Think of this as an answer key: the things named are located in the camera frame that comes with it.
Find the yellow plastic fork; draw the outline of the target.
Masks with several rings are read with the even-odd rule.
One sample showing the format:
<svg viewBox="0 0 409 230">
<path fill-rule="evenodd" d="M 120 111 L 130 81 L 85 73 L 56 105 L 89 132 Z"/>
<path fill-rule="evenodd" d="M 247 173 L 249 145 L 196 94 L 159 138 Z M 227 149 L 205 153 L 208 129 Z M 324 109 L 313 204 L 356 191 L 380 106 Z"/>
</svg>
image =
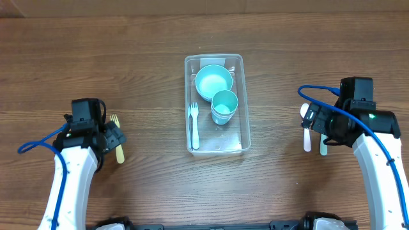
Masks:
<svg viewBox="0 0 409 230">
<path fill-rule="evenodd" d="M 110 115 L 110 120 L 113 121 L 118 128 L 120 127 L 120 122 L 117 115 L 115 114 Z M 119 164 L 122 164 L 125 161 L 122 145 L 116 147 L 116 160 L 117 163 Z"/>
</svg>

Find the light blue plastic fork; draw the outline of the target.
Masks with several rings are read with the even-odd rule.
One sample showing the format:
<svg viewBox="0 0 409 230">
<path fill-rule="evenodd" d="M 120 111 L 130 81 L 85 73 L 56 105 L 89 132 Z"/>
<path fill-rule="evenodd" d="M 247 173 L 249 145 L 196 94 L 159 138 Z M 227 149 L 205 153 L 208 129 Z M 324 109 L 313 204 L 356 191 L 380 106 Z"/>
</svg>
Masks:
<svg viewBox="0 0 409 230">
<path fill-rule="evenodd" d="M 199 115 L 199 106 L 197 102 L 194 102 L 190 106 L 190 115 L 192 117 L 192 147 L 197 150 L 200 147 L 199 132 L 197 125 L 197 118 Z"/>
</svg>

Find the green plastic cup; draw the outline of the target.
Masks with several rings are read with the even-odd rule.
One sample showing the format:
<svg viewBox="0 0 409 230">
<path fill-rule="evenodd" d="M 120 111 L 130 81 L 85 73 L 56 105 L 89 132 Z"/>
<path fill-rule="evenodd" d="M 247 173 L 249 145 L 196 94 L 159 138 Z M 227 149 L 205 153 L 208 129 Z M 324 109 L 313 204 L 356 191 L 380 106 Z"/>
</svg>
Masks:
<svg viewBox="0 0 409 230">
<path fill-rule="evenodd" d="M 238 97 L 230 90 L 216 93 L 211 102 L 212 119 L 218 125 L 225 125 L 238 108 Z"/>
</svg>

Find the light blue bowl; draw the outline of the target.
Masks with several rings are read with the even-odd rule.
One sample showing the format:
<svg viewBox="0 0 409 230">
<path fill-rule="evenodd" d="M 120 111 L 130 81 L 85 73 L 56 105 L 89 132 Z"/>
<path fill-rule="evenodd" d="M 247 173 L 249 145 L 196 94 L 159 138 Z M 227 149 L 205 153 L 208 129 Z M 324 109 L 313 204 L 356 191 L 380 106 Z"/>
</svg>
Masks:
<svg viewBox="0 0 409 230">
<path fill-rule="evenodd" d="M 233 83 L 231 73 L 220 65 L 204 66 L 195 78 L 196 91 L 207 102 L 211 102 L 219 91 L 231 90 Z"/>
</svg>

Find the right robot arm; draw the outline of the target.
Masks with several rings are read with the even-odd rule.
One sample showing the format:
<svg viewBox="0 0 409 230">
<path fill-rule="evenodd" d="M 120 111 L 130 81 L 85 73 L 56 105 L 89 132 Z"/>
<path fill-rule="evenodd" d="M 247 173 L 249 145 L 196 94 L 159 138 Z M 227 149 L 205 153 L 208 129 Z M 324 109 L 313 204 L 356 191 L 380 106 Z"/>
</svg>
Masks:
<svg viewBox="0 0 409 230">
<path fill-rule="evenodd" d="M 320 153 L 327 146 L 347 146 L 357 159 L 367 194 L 372 229 L 408 229 L 408 181 L 401 154 L 401 131 L 396 115 L 376 108 L 373 80 L 347 77 L 338 88 L 326 89 L 337 96 L 329 105 L 305 95 L 300 108 L 303 147 L 311 149 L 313 130 L 321 135 Z"/>
</svg>

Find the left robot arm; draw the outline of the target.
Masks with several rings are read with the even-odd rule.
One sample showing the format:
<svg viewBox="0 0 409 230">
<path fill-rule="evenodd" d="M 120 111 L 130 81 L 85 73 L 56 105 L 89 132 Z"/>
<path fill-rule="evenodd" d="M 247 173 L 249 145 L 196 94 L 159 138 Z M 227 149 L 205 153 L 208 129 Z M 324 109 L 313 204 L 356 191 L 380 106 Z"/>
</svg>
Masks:
<svg viewBox="0 0 409 230">
<path fill-rule="evenodd" d="M 49 200 L 39 229 L 85 229 L 89 190 L 104 156 L 127 138 L 113 122 L 106 122 L 102 100 L 72 101 L 72 114 L 58 133 L 51 150 L 55 170 Z"/>
</svg>

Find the clear plastic container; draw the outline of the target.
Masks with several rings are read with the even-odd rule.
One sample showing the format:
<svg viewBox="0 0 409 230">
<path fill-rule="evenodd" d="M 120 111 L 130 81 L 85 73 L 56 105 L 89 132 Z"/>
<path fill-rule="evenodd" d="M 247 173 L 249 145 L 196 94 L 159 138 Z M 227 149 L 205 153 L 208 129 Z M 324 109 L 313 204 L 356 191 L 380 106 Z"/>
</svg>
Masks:
<svg viewBox="0 0 409 230">
<path fill-rule="evenodd" d="M 188 151 L 195 157 L 247 151 L 251 131 L 242 56 L 193 55 L 184 67 Z"/>
</svg>

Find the pink plastic spoon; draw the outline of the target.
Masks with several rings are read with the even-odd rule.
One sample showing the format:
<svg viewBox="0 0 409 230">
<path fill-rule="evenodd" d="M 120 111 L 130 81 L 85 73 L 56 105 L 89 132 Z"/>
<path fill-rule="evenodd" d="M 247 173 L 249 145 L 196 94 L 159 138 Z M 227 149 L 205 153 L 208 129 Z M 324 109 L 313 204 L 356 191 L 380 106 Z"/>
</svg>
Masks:
<svg viewBox="0 0 409 230">
<path fill-rule="evenodd" d="M 309 107 L 308 103 L 302 104 L 302 106 L 300 108 L 301 118 L 304 118 L 304 116 L 306 115 L 308 107 Z M 304 129 L 303 148 L 304 148 L 305 152 L 310 152 L 311 151 L 311 133 L 310 133 L 310 130 L 308 128 Z"/>
</svg>

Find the green plastic fork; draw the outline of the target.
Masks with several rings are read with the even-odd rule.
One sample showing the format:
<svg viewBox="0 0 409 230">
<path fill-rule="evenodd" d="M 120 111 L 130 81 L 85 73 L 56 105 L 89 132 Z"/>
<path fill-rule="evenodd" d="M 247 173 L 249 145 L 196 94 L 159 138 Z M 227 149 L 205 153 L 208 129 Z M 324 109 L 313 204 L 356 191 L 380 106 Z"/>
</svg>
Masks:
<svg viewBox="0 0 409 230">
<path fill-rule="evenodd" d="M 320 135 L 320 154 L 322 156 L 326 156 L 328 153 L 328 146 L 325 145 L 324 140 L 327 138 L 326 135 L 321 134 Z"/>
</svg>

